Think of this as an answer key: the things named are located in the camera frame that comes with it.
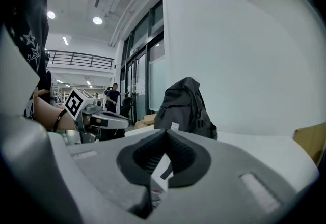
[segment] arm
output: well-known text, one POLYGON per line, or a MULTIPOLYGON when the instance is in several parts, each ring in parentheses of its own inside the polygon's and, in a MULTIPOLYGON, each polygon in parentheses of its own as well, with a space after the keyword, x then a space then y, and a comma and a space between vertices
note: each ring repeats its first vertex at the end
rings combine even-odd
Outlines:
MULTIPOLYGON (((52 130, 61 109, 49 105, 41 98, 34 99, 35 119, 46 129, 52 130)), ((65 113, 59 121, 58 130, 76 130, 73 118, 65 113)))
POLYGON ((50 93, 50 91, 47 90, 47 89, 42 89, 42 90, 39 90, 37 93, 38 93, 39 96, 41 96, 41 95, 44 95, 44 94, 50 93))
POLYGON ((117 104, 115 101, 111 100, 109 96, 107 97, 107 100, 108 100, 109 102, 111 102, 112 104, 114 104, 114 105, 117 104))
POLYGON ((125 95, 128 95, 130 91, 128 91, 127 93, 124 93, 124 94, 120 94, 121 96, 125 96, 125 95))

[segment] white wall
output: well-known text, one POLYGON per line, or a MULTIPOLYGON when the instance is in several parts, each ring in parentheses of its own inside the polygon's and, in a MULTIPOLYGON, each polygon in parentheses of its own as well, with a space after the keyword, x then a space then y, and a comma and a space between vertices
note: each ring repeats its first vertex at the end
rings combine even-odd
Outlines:
POLYGON ((108 43, 79 38, 79 37, 69 37, 68 46, 65 45, 61 34, 49 33, 46 41, 46 49, 57 50, 57 51, 69 51, 77 52, 91 55, 99 55, 101 57, 115 58, 116 49, 109 47, 108 43))
POLYGON ((192 76, 219 131, 326 121, 325 30, 301 0, 164 0, 167 86, 192 76))

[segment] ceiling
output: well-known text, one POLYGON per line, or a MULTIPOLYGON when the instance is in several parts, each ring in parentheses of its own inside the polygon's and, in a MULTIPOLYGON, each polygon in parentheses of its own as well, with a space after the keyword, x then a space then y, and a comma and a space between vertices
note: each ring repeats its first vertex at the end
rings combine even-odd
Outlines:
POLYGON ((86 81, 89 81, 93 87, 108 86, 110 77, 104 76, 86 76, 79 74, 63 74, 63 73, 51 73, 53 85, 57 85, 56 79, 61 80, 64 84, 70 86, 87 86, 86 81))
POLYGON ((56 14, 55 19, 49 19, 49 36, 56 33, 110 42, 130 1, 48 0, 48 10, 56 14), (92 20, 96 16, 103 19, 103 24, 93 23, 92 20))

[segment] white tag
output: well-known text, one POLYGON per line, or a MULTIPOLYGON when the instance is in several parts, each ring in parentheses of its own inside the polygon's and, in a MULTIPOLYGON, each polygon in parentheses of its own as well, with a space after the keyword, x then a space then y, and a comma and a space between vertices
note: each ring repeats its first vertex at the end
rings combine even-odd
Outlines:
POLYGON ((171 129, 172 130, 179 130, 179 124, 177 124, 175 122, 172 122, 171 129))

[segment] star print shirt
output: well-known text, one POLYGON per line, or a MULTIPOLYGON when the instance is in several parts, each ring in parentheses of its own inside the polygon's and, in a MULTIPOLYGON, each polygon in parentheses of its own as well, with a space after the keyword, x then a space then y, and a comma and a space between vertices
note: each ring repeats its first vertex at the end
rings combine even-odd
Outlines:
MULTIPOLYGON (((4 24, 20 53, 40 77, 39 89, 44 88, 47 0, 9 0, 4 9, 4 24)), ((33 96, 23 115, 35 118, 33 96)))

